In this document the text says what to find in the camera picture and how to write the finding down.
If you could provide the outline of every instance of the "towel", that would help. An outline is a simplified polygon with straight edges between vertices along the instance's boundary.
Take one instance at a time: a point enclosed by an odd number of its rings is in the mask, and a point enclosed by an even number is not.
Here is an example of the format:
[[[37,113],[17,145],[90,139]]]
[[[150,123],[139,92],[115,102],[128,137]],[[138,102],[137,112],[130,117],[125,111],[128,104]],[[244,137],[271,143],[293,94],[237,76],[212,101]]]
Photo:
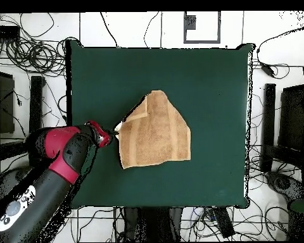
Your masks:
[[[191,159],[191,133],[161,90],[152,90],[118,131],[123,169]]]

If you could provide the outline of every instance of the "dark green tablecloth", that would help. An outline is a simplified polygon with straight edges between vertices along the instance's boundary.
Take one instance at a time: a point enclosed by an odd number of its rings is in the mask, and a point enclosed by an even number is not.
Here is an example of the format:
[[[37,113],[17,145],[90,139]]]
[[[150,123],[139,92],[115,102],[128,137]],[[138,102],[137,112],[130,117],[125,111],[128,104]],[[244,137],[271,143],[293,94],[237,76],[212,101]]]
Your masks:
[[[72,48],[73,125],[112,129],[161,89],[191,129],[191,161],[122,170],[118,141],[98,151],[78,206],[244,204],[248,53],[240,49]]]

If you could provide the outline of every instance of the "cloth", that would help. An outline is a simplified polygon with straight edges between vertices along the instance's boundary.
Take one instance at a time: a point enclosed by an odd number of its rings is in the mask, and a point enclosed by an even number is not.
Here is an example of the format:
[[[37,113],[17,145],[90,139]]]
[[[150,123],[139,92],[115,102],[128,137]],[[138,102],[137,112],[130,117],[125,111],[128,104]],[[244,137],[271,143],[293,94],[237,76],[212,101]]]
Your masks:
[[[161,90],[152,90],[119,130],[123,169],[191,159],[191,133]]]

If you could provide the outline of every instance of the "white floor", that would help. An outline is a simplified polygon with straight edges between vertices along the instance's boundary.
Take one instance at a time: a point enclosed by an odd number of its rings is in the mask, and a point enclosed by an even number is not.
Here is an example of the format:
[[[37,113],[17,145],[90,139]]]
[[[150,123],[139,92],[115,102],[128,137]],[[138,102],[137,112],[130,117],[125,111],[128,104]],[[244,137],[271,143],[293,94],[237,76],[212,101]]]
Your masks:
[[[279,11],[223,11],[221,22],[221,43],[216,44],[183,44],[183,11],[170,12],[170,11],[157,11],[142,12],[142,13],[103,13],[106,23],[110,32],[113,34],[120,47],[146,47],[144,43],[144,34],[149,24],[150,19],[154,20],[149,25],[146,32],[145,41],[149,47],[225,47],[229,49],[236,48],[241,43],[254,43],[256,49],[258,46],[269,39],[270,37],[277,36],[285,31],[292,30],[304,26],[304,17],[300,13],[279,12]],[[11,21],[12,18],[20,24],[19,14],[6,14],[9,17],[3,16],[4,20]],[[84,46],[94,47],[108,47],[115,46],[114,40],[107,32],[100,13],[51,13],[54,19],[54,26],[46,34],[38,37],[40,40],[60,41],[66,37],[78,38]],[[22,16],[22,23],[25,30],[30,35],[39,35],[45,32],[52,24],[52,21],[47,13],[32,13],[24,14]],[[8,22],[1,22],[1,25],[9,25]],[[29,129],[29,101],[30,97],[30,82],[27,73],[15,66],[7,66],[4,64],[11,64],[8,59],[5,59],[5,53],[1,54],[0,71],[12,74],[15,79],[15,91],[17,94],[23,96],[20,98],[22,105],[17,105],[15,99],[15,117],[19,119],[26,134]],[[304,66],[304,30],[295,32],[290,35],[285,35],[276,39],[269,40],[261,46],[259,59],[264,63],[278,65],[281,63],[290,66],[290,72],[286,78],[274,79],[267,76],[262,70],[255,69],[253,72],[253,98],[252,98],[252,116],[257,116],[262,113],[262,101],[264,85],[267,83],[276,84],[276,108],[280,107],[280,94],[285,87],[292,85],[299,85],[304,83],[303,70]],[[278,66],[278,77],[285,76],[287,68]],[[46,77],[47,84],[51,88],[44,88],[44,98],[48,106],[43,104],[43,113],[51,110],[43,118],[43,124],[47,126],[63,126],[64,120],[61,113],[56,107],[54,98],[58,100],[61,96],[65,95],[65,79],[63,76],[59,77]],[[61,102],[61,108],[65,109],[65,98]],[[275,125],[275,142],[277,142],[279,131],[279,109],[276,110],[276,125]],[[258,128],[251,130],[251,143],[261,143],[261,116],[254,118],[254,124],[259,125]],[[5,138],[23,138],[21,128],[15,122],[14,134],[1,135]],[[11,140],[1,140],[1,142],[10,142]],[[257,153],[252,151],[250,156],[256,156]],[[12,159],[6,159],[0,163],[0,170],[3,171],[11,163]],[[15,161],[11,167],[14,168],[20,163],[27,161],[27,158]],[[274,163],[273,168],[277,168],[280,164]],[[300,180],[300,173],[296,172],[294,178]],[[247,209],[228,209],[230,215],[234,215],[232,220],[234,228],[237,232],[242,234],[259,234],[249,235],[258,240],[272,240],[268,235],[264,220],[260,217],[261,211],[263,213],[266,209],[273,206],[280,206],[286,208],[286,202],[283,197],[271,191],[266,183],[262,184],[265,180],[262,176],[251,179],[249,183],[249,197],[252,199],[251,205]],[[70,218],[67,219],[67,224],[64,229],[57,235],[55,242],[74,242],[77,239],[77,230],[86,225],[94,213],[99,210],[109,210],[112,208],[82,208],[79,211],[73,211]],[[201,208],[195,209],[185,208],[182,214],[182,228],[189,228],[191,220],[196,221],[199,219]],[[279,209],[273,209],[268,215],[268,219],[272,222],[281,222],[286,228],[285,223],[288,222],[288,216],[285,212]],[[105,242],[111,238],[112,234],[113,213],[98,212],[94,215],[93,221],[85,228],[82,229],[81,242]],[[124,229],[122,220],[117,220],[118,231]],[[277,240],[284,240],[284,232],[278,228],[270,231],[272,236]],[[195,241],[196,236],[194,232],[190,232],[190,241]],[[199,234],[203,236],[212,234],[209,228],[200,231]],[[181,230],[183,240],[189,240],[189,229]],[[240,240],[240,235],[235,235],[234,240]],[[224,240],[221,235],[218,235],[220,240]],[[242,240],[251,240],[251,238],[242,236]],[[217,241],[216,236],[205,237],[199,241]]]

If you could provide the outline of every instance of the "power cord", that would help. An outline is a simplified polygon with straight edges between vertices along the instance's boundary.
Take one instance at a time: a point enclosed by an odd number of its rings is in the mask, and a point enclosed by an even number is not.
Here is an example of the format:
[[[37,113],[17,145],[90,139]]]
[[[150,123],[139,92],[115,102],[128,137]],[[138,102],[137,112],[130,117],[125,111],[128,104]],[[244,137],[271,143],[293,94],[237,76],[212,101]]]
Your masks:
[[[298,31],[301,31],[301,30],[304,30],[304,26],[303,26],[303,27],[300,27],[300,28],[288,30],[288,31],[286,31],[286,32],[284,32],[284,33],[282,33],[282,34],[279,34],[279,35],[277,35],[277,36],[268,38],[267,40],[263,41],[263,42],[259,45],[258,49],[256,50],[256,58],[257,58],[257,61],[260,63],[261,69],[262,69],[267,75],[269,75],[270,77],[272,77],[272,78],[274,78],[274,79],[283,79],[283,78],[285,78],[285,77],[288,76],[289,71],[290,71],[290,67],[289,67],[289,65],[287,65],[287,64],[285,64],[285,63],[280,63],[279,65],[285,65],[285,66],[288,68],[288,72],[287,72],[287,74],[286,74],[285,76],[283,76],[283,77],[276,77],[276,75],[278,74],[277,65],[270,65],[270,64],[264,63],[264,62],[262,62],[262,61],[259,60],[259,52],[260,52],[261,46],[262,46],[264,43],[266,43],[266,42],[268,42],[268,41],[270,41],[270,40],[272,40],[272,39],[276,39],[276,38],[281,37],[281,36],[283,36],[283,35],[288,35],[288,34],[290,34],[291,32],[298,32]],[[274,73],[272,67],[275,67],[275,68],[276,68],[276,70],[277,70],[277,73],[276,73],[276,74]]]
[[[144,43],[145,43],[145,46],[146,46],[146,47],[148,47],[148,45],[146,44],[146,41],[145,41],[146,33],[148,32],[149,25],[151,24],[151,22],[153,21],[153,19],[154,19],[156,16],[158,16],[158,14],[159,14],[159,11],[157,12],[157,14],[156,14],[154,17],[152,17],[152,19],[149,21],[148,26],[146,27],[146,31],[145,31],[145,34],[144,34],[144,37],[143,37],[143,40],[144,40]]]
[[[109,31],[109,29],[108,29],[108,27],[107,27],[107,24],[106,24],[106,22],[105,22],[105,18],[104,18],[104,16],[103,16],[103,13],[100,12],[100,15],[101,15],[101,17],[102,17],[102,19],[103,19],[104,26],[106,27],[107,32],[109,33],[109,35],[111,36],[111,38],[114,40],[116,47],[118,47],[117,42],[116,42],[116,39],[114,38],[114,36],[111,34],[111,32]]]

